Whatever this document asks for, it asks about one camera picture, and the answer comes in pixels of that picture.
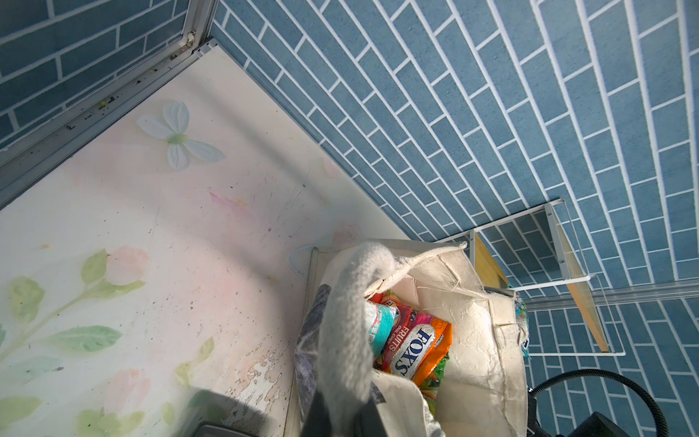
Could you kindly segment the green yellow candy bag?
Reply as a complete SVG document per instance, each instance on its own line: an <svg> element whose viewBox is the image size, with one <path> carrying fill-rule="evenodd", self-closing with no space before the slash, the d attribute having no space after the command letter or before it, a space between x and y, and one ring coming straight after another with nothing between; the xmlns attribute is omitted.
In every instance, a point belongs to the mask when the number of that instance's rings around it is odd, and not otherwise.
<svg viewBox="0 0 699 437"><path fill-rule="evenodd" d="M450 356L445 355L420 385L420 392L422 393L424 400L426 400L429 411L433 416L436 415L437 395L438 391L440 390L445 373L445 367L447 362L449 362L449 359Z"/></svg>

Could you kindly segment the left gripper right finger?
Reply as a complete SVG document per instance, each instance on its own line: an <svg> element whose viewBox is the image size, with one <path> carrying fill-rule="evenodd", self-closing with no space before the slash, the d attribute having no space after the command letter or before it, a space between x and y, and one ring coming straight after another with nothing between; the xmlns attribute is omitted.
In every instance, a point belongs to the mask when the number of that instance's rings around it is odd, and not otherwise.
<svg viewBox="0 0 699 437"><path fill-rule="evenodd" d="M352 437L387 437L382 418L373 399L360 407L351 422Z"/></svg>

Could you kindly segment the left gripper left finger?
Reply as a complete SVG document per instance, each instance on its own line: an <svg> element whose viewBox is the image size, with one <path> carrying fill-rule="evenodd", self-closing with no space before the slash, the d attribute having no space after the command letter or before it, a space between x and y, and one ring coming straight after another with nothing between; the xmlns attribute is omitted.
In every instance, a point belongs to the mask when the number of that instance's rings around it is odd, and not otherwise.
<svg viewBox="0 0 699 437"><path fill-rule="evenodd" d="M329 410L320 391L314 394L306 420L302 425L301 437L331 437L332 425Z"/></svg>

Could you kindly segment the orange Fox's candy bag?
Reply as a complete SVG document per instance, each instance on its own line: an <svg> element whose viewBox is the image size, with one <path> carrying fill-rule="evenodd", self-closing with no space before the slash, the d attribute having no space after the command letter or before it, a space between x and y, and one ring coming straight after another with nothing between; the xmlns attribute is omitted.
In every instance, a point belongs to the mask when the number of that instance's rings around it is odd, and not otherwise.
<svg viewBox="0 0 699 437"><path fill-rule="evenodd" d="M399 311L399 318L375 361L375 367L420 386L440 360L448 355L453 344L453 326L403 303L392 292L375 295L371 300L395 306Z"/></svg>

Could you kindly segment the beige canvas tote bag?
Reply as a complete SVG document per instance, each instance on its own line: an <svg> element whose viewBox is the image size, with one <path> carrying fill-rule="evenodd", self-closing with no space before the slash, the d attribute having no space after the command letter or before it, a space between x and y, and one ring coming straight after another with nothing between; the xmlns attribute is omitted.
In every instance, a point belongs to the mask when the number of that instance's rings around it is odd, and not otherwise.
<svg viewBox="0 0 699 437"><path fill-rule="evenodd" d="M464 244L315 249L289 436L524 436L526 331Z"/></svg>

